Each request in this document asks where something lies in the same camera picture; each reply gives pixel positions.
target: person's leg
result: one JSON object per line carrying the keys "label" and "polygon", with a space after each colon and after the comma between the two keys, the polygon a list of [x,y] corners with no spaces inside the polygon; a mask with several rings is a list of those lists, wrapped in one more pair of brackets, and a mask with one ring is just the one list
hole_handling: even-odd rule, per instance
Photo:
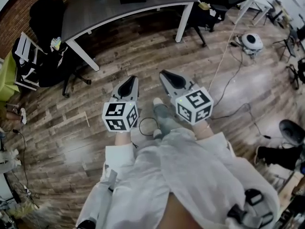
{"label": "person's leg", "polygon": [[153,106],[153,112],[163,136],[169,134],[173,129],[182,127],[182,125],[175,122],[169,109],[160,98],[155,98],[153,100]]}
{"label": "person's leg", "polygon": [[203,140],[214,135],[210,125],[204,120],[193,125],[197,140]]}
{"label": "person's leg", "polygon": [[6,112],[6,118],[8,120],[18,120],[21,121],[23,124],[27,123],[27,117],[26,117],[26,112],[24,108],[20,109],[20,115],[12,112],[12,111],[7,111]]}
{"label": "person's leg", "polygon": [[264,160],[266,164],[278,164],[286,169],[294,170],[296,161],[300,158],[303,148],[292,147],[286,149],[260,146],[256,149],[254,163]]}
{"label": "person's leg", "polygon": [[5,138],[5,131],[0,127],[0,138]]}
{"label": "person's leg", "polygon": [[162,132],[160,129],[156,129],[154,132],[153,132],[153,138],[154,140],[156,139],[162,139],[163,138],[163,135],[162,135]]}
{"label": "person's leg", "polygon": [[0,152],[0,160],[1,161],[10,161],[16,158],[16,156],[19,154],[18,150],[15,149],[13,151],[4,151],[4,152]]}
{"label": "person's leg", "polygon": [[11,160],[5,164],[0,164],[0,174],[4,174],[16,168],[17,166],[21,166],[20,160]]}
{"label": "person's leg", "polygon": [[132,142],[130,132],[117,132],[115,135],[114,145],[126,145]]}
{"label": "person's leg", "polygon": [[17,115],[17,114],[15,114],[14,112],[11,112],[11,111],[7,111],[7,112],[6,112],[6,118],[7,118],[8,120],[19,120],[19,121],[22,120],[21,115]]}

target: white chair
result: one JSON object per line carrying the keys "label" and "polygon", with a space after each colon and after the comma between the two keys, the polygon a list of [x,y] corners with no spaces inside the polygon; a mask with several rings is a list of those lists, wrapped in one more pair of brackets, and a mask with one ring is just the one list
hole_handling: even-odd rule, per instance
{"label": "white chair", "polygon": [[[18,43],[18,47],[15,51],[15,54],[17,56],[19,56],[21,59],[23,59],[24,61],[29,62],[29,54],[30,54],[30,50],[31,50],[31,45],[33,45],[35,47],[35,49],[34,49],[34,59],[33,59],[32,63],[36,64],[37,63],[38,50],[40,50],[42,52],[43,52],[43,50],[36,43],[34,43],[24,32],[21,33],[20,40],[19,40],[19,43]],[[24,82],[38,87],[39,86],[38,83],[29,81],[27,79],[29,77],[29,75],[32,74],[32,73],[35,73],[35,69],[33,69],[33,68],[30,69],[30,71],[27,75],[22,75],[21,77],[22,77]],[[29,89],[34,90],[34,91],[37,90],[34,87],[31,87],[31,86],[28,86],[28,85],[25,85],[23,83],[18,82],[17,81],[17,71],[16,71],[16,75],[15,75],[15,84],[19,85],[19,86],[29,88]]]}

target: electrical cord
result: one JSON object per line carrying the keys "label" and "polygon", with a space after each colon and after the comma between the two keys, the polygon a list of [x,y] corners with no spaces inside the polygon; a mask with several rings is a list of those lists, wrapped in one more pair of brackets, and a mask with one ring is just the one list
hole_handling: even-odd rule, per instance
{"label": "electrical cord", "polygon": [[[233,56],[236,60],[238,60],[238,59],[233,55],[231,46],[230,46],[230,51],[231,51],[232,56]],[[230,81],[231,81],[234,77],[236,77],[236,75],[238,74],[238,72],[239,72],[240,69],[242,68],[242,65],[243,65],[243,51],[240,50],[240,52],[241,52],[241,60],[238,60],[238,61],[240,62],[239,66],[238,66],[238,70],[237,70],[236,73],[229,79],[227,85],[225,85],[223,94],[222,94],[222,96],[220,97],[220,99],[218,100],[218,102],[217,102],[216,104],[214,104],[214,107],[216,107],[216,106],[220,103],[220,101],[223,99],[225,90],[227,89],[228,85],[230,84]]]}
{"label": "electrical cord", "polygon": [[23,161],[22,161],[22,164],[23,164],[23,171],[24,171],[24,175],[25,175],[25,178],[26,178],[26,181],[27,181],[27,185],[26,187],[28,187],[28,184],[29,184],[29,181],[28,181],[28,176],[27,176],[27,173],[25,171],[25,163],[24,163],[24,155],[25,155],[25,150],[26,150],[26,142],[25,142],[25,138],[24,138],[24,135],[18,131],[18,130],[15,130],[13,129],[12,131],[5,131],[5,132],[13,132],[13,133],[16,133],[16,134],[21,134],[22,138],[23,138],[23,142],[24,142],[24,150],[23,150]]}
{"label": "electrical cord", "polygon": [[[157,124],[157,127],[158,127],[157,129],[159,129],[158,122],[157,122],[157,120],[156,120],[155,118],[146,117],[146,118],[144,118],[143,120],[146,120],[146,119],[152,119],[152,120],[154,120],[154,121],[156,122],[156,124]],[[141,120],[140,123],[139,123],[139,131],[140,131],[140,133],[141,133],[142,135],[144,135],[144,136],[153,136],[153,134],[151,134],[151,135],[149,135],[149,134],[144,134],[144,133],[141,131],[141,123],[143,122],[143,120]]]}
{"label": "electrical cord", "polygon": [[[23,150],[23,161],[22,161],[22,164],[23,164],[23,171],[24,171],[24,175],[25,175],[25,178],[26,178],[26,181],[27,181],[27,185],[26,185],[26,188],[28,189],[28,185],[29,185],[29,180],[28,180],[28,176],[27,176],[27,173],[26,173],[26,169],[25,169],[25,162],[24,162],[24,156],[25,156],[25,151],[26,151],[26,141],[25,141],[25,138],[24,138],[24,135],[18,131],[18,130],[11,130],[11,131],[5,131],[5,132],[13,132],[13,133],[16,133],[16,134],[21,134],[22,138],[23,138],[23,142],[24,142],[24,150]],[[21,197],[21,198],[24,198],[24,197],[27,197],[30,202],[35,205],[36,207],[39,208],[39,206],[37,206],[33,200],[33,198],[37,198],[37,199],[40,199],[40,196],[38,193],[34,193],[34,195],[29,195],[24,187],[23,187],[23,184],[20,182],[20,180],[18,179],[18,177],[15,175],[15,173],[13,171],[11,171],[13,173],[13,175],[15,176],[15,178],[17,179],[18,183],[21,185],[21,189],[19,190],[20,193],[24,194],[25,196]]]}
{"label": "electrical cord", "polygon": [[234,33],[234,30],[235,30],[236,26],[237,26],[237,23],[234,25],[234,27],[233,27],[233,29],[232,29],[232,31],[231,31],[230,37],[229,37],[229,39],[228,39],[228,41],[227,41],[227,44],[226,44],[226,46],[225,46],[225,50],[224,50],[223,56],[222,56],[222,58],[221,58],[221,60],[220,60],[220,62],[219,62],[219,65],[218,65],[218,67],[217,67],[217,70],[215,71],[215,74],[214,74],[214,76],[213,76],[213,79],[212,79],[211,82],[210,82],[210,85],[209,85],[209,88],[208,88],[208,92],[210,92],[210,89],[211,89],[211,87],[212,87],[212,84],[213,84],[213,82],[214,82],[214,79],[215,79],[215,77],[216,77],[216,75],[217,75],[217,73],[218,73],[218,71],[219,71],[220,65],[222,64],[222,62],[223,62],[223,60],[224,60],[224,55],[225,55],[225,53],[227,52],[227,49],[228,49],[228,46],[229,46],[229,42],[230,42],[230,40],[231,40],[231,37],[232,37],[232,35],[233,35],[233,33]]}
{"label": "electrical cord", "polygon": [[255,125],[255,127],[256,127],[256,129],[257,129],[259,135],[263,136],[263,137],[266,138],[266,139],[285,139],[285,138],[283,138],[283,137],[271,137],[271,136],[269,136],[269,135],[263,135],[263,134],[261,133],[261,130],[259,129],[259,127],[258,127],[256,121],[255,121],[255,118],[254,118],[252,112],[251,112],[251,105],[250,105],[249,103],[244,103],[243,105],[241,105],[241,106],[240,106],[235,112],[233,112],[232,114],[224,115],[224,116],[217,117],[217,118],[210,117],[210,119],[211,119],[211,120],[219,120],[219,119],[223,119],[223,118],[229,118],[229,117],[233,116],[234,114],[236,114],[236,113],[237,113],[242,107],[244,107],[245,105],[248,107],[247,111],[248,111],[249,115],[251,116],[252,122],[253,122],[253,124]]}

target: person's foot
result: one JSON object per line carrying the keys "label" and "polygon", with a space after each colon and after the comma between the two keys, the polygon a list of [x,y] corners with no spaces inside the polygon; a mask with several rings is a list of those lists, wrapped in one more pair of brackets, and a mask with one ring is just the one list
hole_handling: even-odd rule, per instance
{"label": "person's foot", "polygon": [[21,166],[21,161],[20,160],[15,159],[15,163],[16,163],[16,165]]}
{"label": "person's foot", "polygon": [[153,132],[153,138],[154,139],[162,139],[162,132],[160,129],[156,129],[154,132]]}
{"label": "person's foot", "polygon": [[153,105],[156,106],[158,104],[164,104],[163,101],[161,100],[161,98],[158,98],[156,97],[154,100],[153,100]]}
{"label": "person's foot", "polygon": [[19,151],[17,150],[17,149],[15,149],[14,151],[13,151],[13,155],[14,156],[17,156],[19,154]]}
{"label": "person's foot", "polygon": [[255,157],[254,157],[254,165],[257,165],[261,161],[265,161],[265,158],[262,157],[262,155],[260,154],[260,148],[261,148],[261,146],[258,146],[256,148]]}
{"label": "person's foot", "polygon": [[25,109],[20,109],[20,115],[21,115],[21,122],[25,125],[27,123],[27,115],[25,113]]}

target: white cable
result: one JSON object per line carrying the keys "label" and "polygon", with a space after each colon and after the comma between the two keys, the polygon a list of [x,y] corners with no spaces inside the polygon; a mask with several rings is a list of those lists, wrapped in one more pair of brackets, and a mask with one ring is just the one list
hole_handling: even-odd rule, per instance
{"label": "white cable", "polygon": [[224,60],[224,55],[225,55],[225,53],[227,52],[227,49],[228,49],[228,46],[229,46],[229,42],[230,42],[230,40],[231,40],[231,37],[232,37],[232,35],[233,35],[233,33],[234,33],[234,30],[235,30],[236,26],[237,26],[237,23],[234,25],[234,28],[233,28],[233,30],[232,30],[232,32],[231,32],[231,35],[230,35],[230,37],[229,37],[229,40],[227,41],[227,45],[225,46],[225,50],[224,50],[224,53],[223,53],[223,57],[221,58],[221,60],[220,60],[220,62],[219,62],[219,65],[218,65],[218,67],[217,67],[217,70],[216,70],[216,72],[215,72],[215,74],[214,74],[214,77],[213,77],[213,79],[212,79],[212,81],[211,81],[211,83],[210,83],[210,85],[209,85],[208,92],[210,92],[210,89],[211,89],[211,87],[212,87],[213,81],[214,81],[214,79],[215,79],[215,77],[216,77],[216,75],[217,75],[217,73],[218,73],[218,71],[219,71],[219,68],[220,68],[221,63],[222,63],[223,60]]}

